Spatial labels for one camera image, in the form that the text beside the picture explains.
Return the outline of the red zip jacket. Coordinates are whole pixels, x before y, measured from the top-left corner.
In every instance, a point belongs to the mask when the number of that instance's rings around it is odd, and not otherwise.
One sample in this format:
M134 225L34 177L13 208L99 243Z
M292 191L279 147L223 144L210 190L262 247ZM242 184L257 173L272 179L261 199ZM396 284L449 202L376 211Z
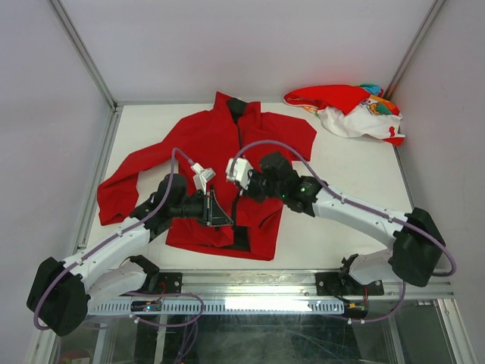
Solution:
M199 253L270 261L274 258L283 204L278 199L258 203L240 196L227 181L225 169L242 147L261 141L244 154L252 166L272 152L297 160L287 149L269 144L277 140L311 158L316 130L305 120L263 112L260 102L246 103L217 93L214 107L181 119L159 143L130 153L98 188L102 225L123 221L135 208L139 173L167 162L178 147L194 162L215 172L211 185L222 209L235 221L232 227L207 227L194 219L176 218L166 244Z

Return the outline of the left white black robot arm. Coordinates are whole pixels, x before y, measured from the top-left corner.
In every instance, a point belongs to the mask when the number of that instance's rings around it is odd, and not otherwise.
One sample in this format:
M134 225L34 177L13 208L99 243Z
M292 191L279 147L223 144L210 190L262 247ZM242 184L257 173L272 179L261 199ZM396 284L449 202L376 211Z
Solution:
M36 328L63 337L80 326L89 310L115 297L129 292L160 294L159 267L134 251L180 219L209 228L233 224L213 187L189 193L185 177L167 175L111 236L72 256L49 257L39 265L27 298Z

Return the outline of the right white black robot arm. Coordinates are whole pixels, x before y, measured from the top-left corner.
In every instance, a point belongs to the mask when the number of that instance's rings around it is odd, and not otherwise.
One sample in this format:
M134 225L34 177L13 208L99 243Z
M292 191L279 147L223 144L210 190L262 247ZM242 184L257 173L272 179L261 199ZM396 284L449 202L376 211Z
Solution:
M404 213L349 198L315 176L298 175L279 152L262 158L258 168L237 158L228 163L226 173L250 199L278 199L293 212L336 221L383 244L375 253L355 253L342 260L339 286L347 293L384 278L425 287L436 274L445 243L423 209Z

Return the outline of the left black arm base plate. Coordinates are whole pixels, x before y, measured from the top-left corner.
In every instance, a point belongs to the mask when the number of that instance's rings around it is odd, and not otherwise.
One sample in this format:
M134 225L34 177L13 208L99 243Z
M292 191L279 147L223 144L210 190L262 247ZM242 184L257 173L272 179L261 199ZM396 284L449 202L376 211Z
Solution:
M174 271L160 271L149 275L141 288L129 290L124 296L162 296L167 293L180 293L183 285L183 274Z

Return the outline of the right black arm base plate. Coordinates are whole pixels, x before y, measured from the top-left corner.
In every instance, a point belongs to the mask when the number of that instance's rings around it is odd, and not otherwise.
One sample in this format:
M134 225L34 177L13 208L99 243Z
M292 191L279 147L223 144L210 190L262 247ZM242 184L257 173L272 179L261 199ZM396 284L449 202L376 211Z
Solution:
M341 277L336 271L317 272L314 274L318 296L332 297L379 297L384 295L382 281L362 285L350 277Z

